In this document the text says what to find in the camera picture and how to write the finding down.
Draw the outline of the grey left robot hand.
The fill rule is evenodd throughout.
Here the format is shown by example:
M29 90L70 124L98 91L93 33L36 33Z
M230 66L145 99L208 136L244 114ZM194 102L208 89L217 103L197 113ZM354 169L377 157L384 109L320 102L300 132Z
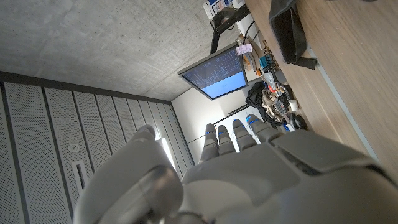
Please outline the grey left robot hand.
M397 179L371 157L250 114L206 126L200 161L178 175L152 126L85 185L74 223L396 223Z

